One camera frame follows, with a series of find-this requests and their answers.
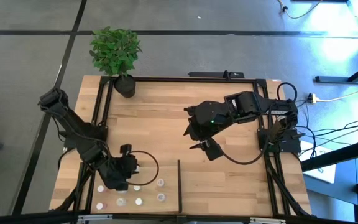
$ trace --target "wooden tabletop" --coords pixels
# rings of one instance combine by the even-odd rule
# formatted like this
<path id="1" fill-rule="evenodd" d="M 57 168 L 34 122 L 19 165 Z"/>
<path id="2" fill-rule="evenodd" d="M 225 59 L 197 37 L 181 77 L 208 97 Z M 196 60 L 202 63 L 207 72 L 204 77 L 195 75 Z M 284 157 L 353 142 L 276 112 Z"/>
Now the wooden tabletop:
<path id="1" fill-rule="evenodd" d="M 99 80 L 100 76 L 84 76 L 78 95 L 75 112 L 87 122 L 91 121 Z M 267 80 L 271 98 L 276 98 L 279 83 Z M 224 96 L 241 91 L 252 91 L 252 85 L 137 82 L 136 94 L 129 99 L 123 98 L 114 90 L 108 115 L 107 142 L 111 154 L 119 156 L 121 145 L 132 144 L 132 150 L 143 150 L 153 154 L 160 166 L 172 166 L 179 159 L 185 214 L 272 216 L 263 158 L 248 166 L 234 164 L 225 157 L 211 162 L 201 149 L 189 149 L 196 142 L 189 136 L 183 136 L 188 125 L 188 115 L 183 111 L 184 107 L 198 105 L 204 100 L 222 102 Z M 106 92 L 104 90 L 103 99 L 106 97 Z M 257 121 L 234 124 L 217 134 L 214 139 L 231 157 L 238 161 L 250 161 L 260 153 L 257 129 Z M 147 156 L 139 155 L 138 160 L 144 166 L 152 167 L 154 164 Z M 302 208 L 310 213 L 299 161 L 294 155 L 287 153 L 281 154 L 281 160 L 287 188 Z M 50 208 L 59 206 L 75 187 L 80 162 L 79 155 L 75 151 L 62 159 Z M 283 213 L 280 191 L 277 186 L 275 188 L 278 210 Z M 118 212 L 114 209 L 116 202 L 113 201 L 111 204 L 113 206 L 109 207 L 108 212 Z"/>

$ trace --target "white cable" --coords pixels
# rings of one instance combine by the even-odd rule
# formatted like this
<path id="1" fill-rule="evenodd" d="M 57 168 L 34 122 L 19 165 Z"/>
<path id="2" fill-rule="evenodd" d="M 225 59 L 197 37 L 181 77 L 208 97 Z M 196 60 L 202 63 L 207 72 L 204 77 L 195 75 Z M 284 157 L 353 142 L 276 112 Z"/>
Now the white cable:
<path id="1" fill-rule="evenodd" d="M 333 140 L 335 140 L 335 139 L 341 138 L 341 137 L 343 137 L 343 136 L 345 136 L 345 135 L 354 133 L 354 132 L 356 132 L 356 131 L 358 131 L 358 129 L 356 129 L 356 130 L 354 130 L 354 131 L 351 131 L 351 132 L 349 132 L 349 133 L 345 133 L 345 134 L 343 134 L 343 135 L 341 135 L 341 136 L 338 136 L 338 137 L 336 137 L 336 138 L 333 138 L 333 139 L 331 139 L 331 140 L 329 140 L 329 141 L 326 141 L 326 142 L 324 142 L 324 143 L 322 143 L 322 144 L 320 144 L 320 145 L 318 145 L 318 146 L 322 146 L 322 145 L 324 145 L 324 144 L 329 143 L 330 141 L 333 141 Z"/>
<path id="2" fill-rule="evenodd" d="M 316 97 L 316 102 L 331 102 L 331 101 L 334 101 L 334 100 L 340 100 L 340 99 L 343 99 L 343 98 L 345 98 L 345 97 L 354 95 L 354 94 L 356 94 L 356 93 L 358 93 L 358 91 L 357 91 L 357 92 L 354 92 L 354 93 L 351 93 L 351 94 L 348 94 L 348 95 L 344 95 L 344 96 L 338 97 L 338 98 L 333 98 L 333 99 L 330 99 L 330 100 L 322 100 L 322 99 Z"/>
<path id="3" fill-rule="evenodd" d="M 283 9 L 284 3 L 281 0 L 278 0 L 280 2 L 281 8 Z M 307 13 L 311 12 L 313 9 L 315 9 L 315 7 L 317 7 L 323 0 L 320 0 L 315 6 L 313 6 L 312 8 L 310 8 L 307 12 L 305 12 L 304 14 L 300 15 L 300 16 L 296 16 L 296 17 L 292 17 L 291 15 L 289 15 L 289 13 L 287 12 L 288 9 L 284 10 L 284 12 L 287 14 L 287 16 L 291 19 L 299 19 L 305 15 L 307 15 Z"/>

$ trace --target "green leaves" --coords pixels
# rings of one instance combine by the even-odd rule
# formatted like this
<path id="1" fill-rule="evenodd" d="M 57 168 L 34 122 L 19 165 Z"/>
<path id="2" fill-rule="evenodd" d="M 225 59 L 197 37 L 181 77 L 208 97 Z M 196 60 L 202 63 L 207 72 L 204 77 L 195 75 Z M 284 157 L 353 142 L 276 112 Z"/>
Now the green leaves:
<path id="1" fill-rule="evenodd" d="M 107 26 L 94 34 L 93 50 L 89 51 L 94 67 L 108 75 L 127 75 L 128 70 L 135 69 L 137 53 L 142 52 L 136 33 L 123 29 L 111 31 Z"/>

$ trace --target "concrete floor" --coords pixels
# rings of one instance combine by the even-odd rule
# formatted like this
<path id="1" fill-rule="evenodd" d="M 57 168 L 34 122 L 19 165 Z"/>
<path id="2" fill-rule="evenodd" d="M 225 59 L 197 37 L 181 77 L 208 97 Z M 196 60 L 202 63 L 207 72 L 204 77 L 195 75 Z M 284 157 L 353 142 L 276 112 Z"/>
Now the concrete floor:
<path id="1" fill-rule="evenodd" d="M 283 1 L 292 14 L 305 12 L 314 2 Z M 2 1 L 0 29 L 71 30 L 79 0 Z M 358 34 L 358 23 L 344 3 L 321 3 L 298 20 L 279 15 L 275 0 L 98 0 L 88 1 L 80 30 L 104 26 L 133 30 L 264 30 L 328 31 L 333 35 Z M 274 78 L 293 83 L 299 99 L 317 93 L 322 99 L 358 90 L 354 85 L 317 84 L 317 75 L 349 76 L 358 71 L 358 38 L 141 35 L 144 53 L 135 63 L 135 76 L 185 77 L 188 72 L 244 72 L 247 78 Z M 62 82 L 71 105 L 82 76 L 101 75 L 91 64 L 90 36 L 77 36 Z M 38 97 L 52 87 L 68 36 L 0 36 L 0 215 L 10 212 L 19 179 L 28 159 L 42 113 Z M 285 88 L 288 97 L 291 89 Z M 358 119 L 358 95 L 309 107 L 311 129 L 341 128 Z M 305 125 L 300 116 L 300 125 Z M 340 141 L 358 142 L 358 133 Z M 342 145 L 329 143 L 330 149 Z M 62 143 L 50 124 L 35 171 L 24 213 L 48 210 Z M 351 221 L 338 207 L 352 205 L 310 192 L 315 215 Z"/>

